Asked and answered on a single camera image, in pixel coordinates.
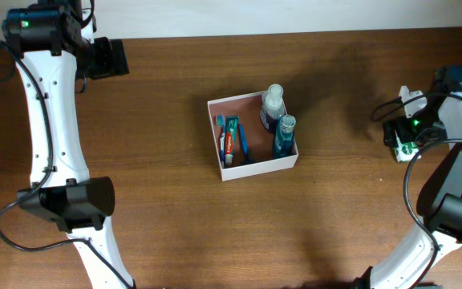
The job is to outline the green soap box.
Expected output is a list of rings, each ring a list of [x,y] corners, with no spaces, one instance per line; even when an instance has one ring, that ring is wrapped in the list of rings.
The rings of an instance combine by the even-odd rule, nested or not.
[[[398,163],[411,161],[419,151],[416,143],[414,142],[408,142],[404,144],[399,143],[398,146],[392,150],[395,154],[395,160]]]

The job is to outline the blue white toothbrush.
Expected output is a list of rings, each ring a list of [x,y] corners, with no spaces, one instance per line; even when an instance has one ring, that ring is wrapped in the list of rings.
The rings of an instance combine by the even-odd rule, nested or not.
[[[225,118],[223,115],[217,115],[215,117],[215,121],[217,126],[221,129],[221,134],[219,137],[219,142],[220,142],[220,161],[221,161],[221,167],[225,167]]]

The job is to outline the teal mouthwash bottle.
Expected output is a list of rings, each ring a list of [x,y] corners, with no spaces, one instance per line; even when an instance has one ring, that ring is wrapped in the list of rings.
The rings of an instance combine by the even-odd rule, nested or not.
[[[296,119],[292,115],[285,115],[278,121],[273,140],[273,158],[283,158],[291,155],[294,145],[294,128]]]

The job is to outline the green Colgate toothpaste tube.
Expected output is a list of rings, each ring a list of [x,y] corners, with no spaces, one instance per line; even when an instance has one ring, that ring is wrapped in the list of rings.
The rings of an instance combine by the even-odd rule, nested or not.
[[[237,135],[239,123],[238,116],[226,117],[226,134],[225,134],[225,165],[230,166],[233,163],[234,144]]]

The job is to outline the dark blue spray bottle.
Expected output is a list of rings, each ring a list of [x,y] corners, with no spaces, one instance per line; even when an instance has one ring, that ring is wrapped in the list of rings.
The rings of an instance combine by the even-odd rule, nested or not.
[[[286,113],[283,88],[279,84],[272,84],[261,95],[260,120],[264,128],[269,132],[275,132],[278,120]]]

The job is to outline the blue disposable razor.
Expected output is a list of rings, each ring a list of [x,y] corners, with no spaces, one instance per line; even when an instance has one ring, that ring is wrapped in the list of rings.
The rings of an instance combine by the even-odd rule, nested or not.
[[[245,129],[243,124],[238,125],[238,130],[239,130],[239,135],[240,135],[240,141],[241,141],[241,147],[242,151],[244,153],[244,160],[241,162],[242,165],[250,165],[254,163],[254,160],[252,160],[249,156],[249,148],[247,145],[247,140],[246,140],[246,135],[245,135]]]

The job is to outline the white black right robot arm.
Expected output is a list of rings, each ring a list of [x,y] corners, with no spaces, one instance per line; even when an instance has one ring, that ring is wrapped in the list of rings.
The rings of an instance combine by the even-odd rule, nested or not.
[[[395,159],[408,163],[403,199],[415,225],[388,257],[353,281],[353,288],[424,288],[423,279],[435,264],[462,247],[462,67],[437,69],[427,92],[401,87],[391,104],[404,114],[371,120],[382,122],[383,142]],[[448,154],[413,206],[408,189],[415,163],[441,145],[448,145]]]

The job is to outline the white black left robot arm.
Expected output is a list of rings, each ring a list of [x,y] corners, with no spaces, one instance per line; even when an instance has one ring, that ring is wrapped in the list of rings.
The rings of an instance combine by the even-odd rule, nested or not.
[[[79,139],[76,82],[128,73],[122,42],[95,30],[93,8],[79,1],[36,2],[2,22],[26,93],[33,154],[30,187],[15,205],[67,236],[94,288],[133,288],[112,230],[113,183],[91,177]]]

